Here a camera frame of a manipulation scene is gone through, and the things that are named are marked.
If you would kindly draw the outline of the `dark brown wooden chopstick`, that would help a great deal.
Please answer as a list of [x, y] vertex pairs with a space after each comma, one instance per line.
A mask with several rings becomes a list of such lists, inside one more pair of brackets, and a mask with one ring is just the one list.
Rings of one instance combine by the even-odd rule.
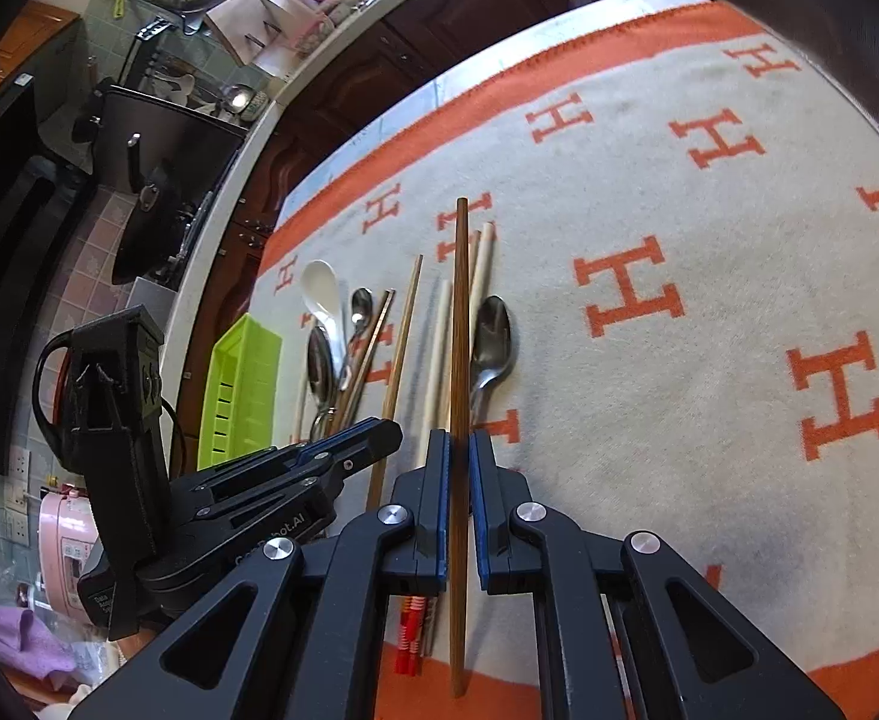
[[469, 200], [455, 207], [454, 312], [451, 356], [451, 541], [449, 541], [449, 665], [451, 695], [465, 694], [467, 532], [469, 531]]

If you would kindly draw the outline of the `thin white chopstick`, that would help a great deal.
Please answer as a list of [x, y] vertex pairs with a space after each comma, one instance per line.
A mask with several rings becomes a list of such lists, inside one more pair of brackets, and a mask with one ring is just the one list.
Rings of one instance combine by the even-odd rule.
[[302, 372], [299, 378], [298, 396], [295, 405], [295, 422], [293, 422], [293, 439], [296, 444], [302, 441], [302, 422], [304, 421], [304, 410], [306, 410], [307, 394], [309, 394], [309, 383], [307, 383], [307, 374]]

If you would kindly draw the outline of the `pale chopstick red bands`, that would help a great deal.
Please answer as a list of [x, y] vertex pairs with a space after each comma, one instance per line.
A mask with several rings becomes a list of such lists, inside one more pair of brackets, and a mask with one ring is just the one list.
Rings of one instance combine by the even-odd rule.
[[496, 239], [496, 227], [493, 221], [487, 221], [482, 227], [482, 252], [480, 252], [480, 260], [476, 269], [476, 310], [475, 310], [475, 328], [478, 322], [478, 310], [482, 305], [483, 299], [487, 295], [488, 278], [490, 277], [491, 257], [493, 257], [493, 244]]
[[[392, 362], [391, 377], [387, 383], [387, 394], [384, 400], [384, 408], [382, 408], [382, 417], [392, 421], [395, 418], [395, 408], [397, 408], [398, 390], [400, 390], [400, 382], [402, 382], [403, 366], [405, 366], [405, 353], [407, 353], [408, 337], [410, 336], [410, 327], [412, 327], [413, 312], [415, 312], [416, 294], [418, 294], [419, 278], [421, 278], [421, 268], [423, 268], [423, 255], [418, 255], [413, 262], [413, 270], [408, 281], [407, 296], [403, 303], [402, 319], [400, 319], [400, 328], [398, 329], [397, 343], [394, 349], [394, 359]], [[387, 460], [376, 461], [371, 466], [371, 476], [369, 476], [368, 494], [366, 494], [366, 505], [364, 509], [371, 512], [375, 511], [380, 505], [380, 496], [382, 496], [382, 486], [384, 486], [384, 478], [386, 477]]]

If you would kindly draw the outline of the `red-ended bamboo chopstick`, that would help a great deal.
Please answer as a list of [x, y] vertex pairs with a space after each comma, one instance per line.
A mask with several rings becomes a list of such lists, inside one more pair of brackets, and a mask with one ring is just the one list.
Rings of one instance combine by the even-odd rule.
[[400, 605], [397, 653], [394, 673], [400, 676], [418, 676], [421, 671], [421, 644], [425, 630], [428, 600], [424, 596], [405, 596]]
[[[423, 466], [428, 456], [430, 445], [430, 432], [437, 426], [437, 415], [441, 405], [441, 388], [446, 371], [446, 343], [449, 338], [449, 316], [452, 305], [452, 283], [444, 280], [439, 285], [439, 298], [437, 298], [436, 317], [434, 317], [433, 336], [431, 337], [430, 359], [428, 362], [428, 377], [426, 377], [425, 406], [423, 406], [423, 418], [419, 423], [419, 447], [416, 456], [416, 465]], [[434, 606], [436, 600], [428, 598], [423, 606], [423, 617], [419, 626], [418, 661], [423, 661], [430, 653], [431, 640], [433, 640]]]

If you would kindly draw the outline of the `white ceramic spoon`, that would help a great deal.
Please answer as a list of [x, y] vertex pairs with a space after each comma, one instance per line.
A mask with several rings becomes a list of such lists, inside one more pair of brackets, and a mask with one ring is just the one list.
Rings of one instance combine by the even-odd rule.
[[345, 380], [345, 314], [340, 284], [334, 269], [325, 260], [312, 260], [302, 272], [302, 297], [306, 309], [323, 328], [330, 346], [330, 358], [338, 382]]

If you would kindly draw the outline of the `large steel spoon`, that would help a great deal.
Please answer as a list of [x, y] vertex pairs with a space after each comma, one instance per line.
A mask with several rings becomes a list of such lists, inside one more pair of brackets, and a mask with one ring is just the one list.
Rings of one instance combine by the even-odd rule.
[[316, 414], [312, 418], [309, 439], [319, 440], [325, 431], [325, 421], [334, 405], [335, 379], [332, 351], [329, 340], [320, 325], [314, 325], [309, 332], [306, 351], [307, 383], [312, 397], [316, 399]]

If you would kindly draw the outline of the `green plastic utensil tray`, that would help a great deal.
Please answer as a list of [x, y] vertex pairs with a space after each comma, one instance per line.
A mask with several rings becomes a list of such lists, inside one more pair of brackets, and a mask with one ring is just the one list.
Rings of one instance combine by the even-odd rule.
[[197, 468], [270, 445], [281, 338], [244, 314], [216, 341], [203, 395]]

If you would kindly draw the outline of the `pink rice cooker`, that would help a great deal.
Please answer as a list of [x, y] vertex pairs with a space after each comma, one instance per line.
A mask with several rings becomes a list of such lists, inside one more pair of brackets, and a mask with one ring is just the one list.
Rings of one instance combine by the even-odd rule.
[[81, 624], [89, 624], [89, 616], [80, 600], [78, 580], [96, 541], [98, 528], [81, 489], [65, 486], [42, 497], [37, 543], [44, 592], [57, 613]]

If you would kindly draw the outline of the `black wok on stove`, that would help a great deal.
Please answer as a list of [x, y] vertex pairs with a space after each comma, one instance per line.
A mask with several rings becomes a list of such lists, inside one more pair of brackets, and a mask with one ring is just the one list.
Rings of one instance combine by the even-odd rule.
[[114, 284], [145, 278], [172, 288], [184, 270], [184, 244], [205, 192], [184, 184], [169, 160], [162, 160], [146, 177], [120, 238], [112, 265]]

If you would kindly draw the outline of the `orange white H-pattern cloth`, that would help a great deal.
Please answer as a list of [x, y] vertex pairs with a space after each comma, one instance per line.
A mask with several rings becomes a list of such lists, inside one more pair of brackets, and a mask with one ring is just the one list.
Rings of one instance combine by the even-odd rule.
[[649, 528], [851, 718], [879, 716], [879, 133], [774, 32], [709, 0], [605, 0], [410, 94], [307, 177], [250, 312], [304, 431], [304, 270], [395, 296], [364, 413], [426, 385], [455, 218], [493, 236], [517, 359], [483, 415], [581, 527]]

